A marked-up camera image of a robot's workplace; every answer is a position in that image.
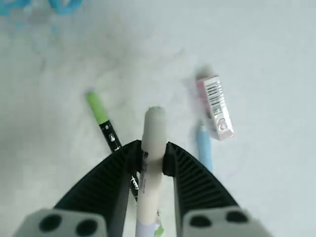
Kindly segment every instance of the green marker cap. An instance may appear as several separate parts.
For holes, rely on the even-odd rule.
[[[109,120],[105,109],[102,106],[102,102],[96,93],[90,92],[86,95],[87,101],[93,111],[94,117],[98,124],[103,124]]]

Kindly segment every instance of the black screw hole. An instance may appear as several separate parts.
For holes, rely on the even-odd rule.
[[[247,216],[240,211],[228,212],[226,215],[226,220],[228,222],[234,222],[234,223],[246,223],[246,222],[248,222]]]
[[[211,227],[212,222],[205,216],[194,216],[190,220],[190,226],[198,228]]]
[[[98,223],[95,220],[88,219],[88,220],[81,221],[77,225],[76,232],[77,232],[77,235],[81,237],[91,236],[94,234],[97,228],[98,228]]]
[[[62,221],[60,215],[51,214],[46,216],[39,224],[39,229],[42,232],[50,232],[57,229]]]

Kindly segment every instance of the green marker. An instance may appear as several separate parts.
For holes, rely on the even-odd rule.
[[[114,131],[114,128],[108,118],[108,115],[103,108],[102,102],[96,93],[90,92],[86,95],[86,99],[90,105],[90,108],[94,114],[95,119],[97,120],[101,131],[111,149],[112,152],[118,151],[121,149],[122,145],[119,141],[117,134]],[[138,197],[138,184],[139,180],[136,173],[131,175],[130,181],[130,190],[134,196],[135,201],[137,202]],[[163,227],[159,217],[159,211],[157,211],[157,221],[156,221],[156,230],[154,237],[161,237],[163,234]]]

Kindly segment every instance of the white table surface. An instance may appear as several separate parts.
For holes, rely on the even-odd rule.
[[[196,156],[188,80],[204,64],[220,75],[236,133],[213,142],[214,174],[274,236],[315,236],[314,2],[91,1],[54,22],[56,33],[48,23],[0,33],[0,236],[110,154],[90,89],[122,143],[141,139],[145,111],[160,105],[169,140]],[[164,177],[165,237],[176,236],[173,204]],[[125,237],[135,217],[130,198]]]

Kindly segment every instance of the white marker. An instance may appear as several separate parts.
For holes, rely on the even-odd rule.
[[[153,237],[159,203],[162,161],[166,150],[166,113],[151,107],[145,114],[142,171],[139,182],[136,237]]]

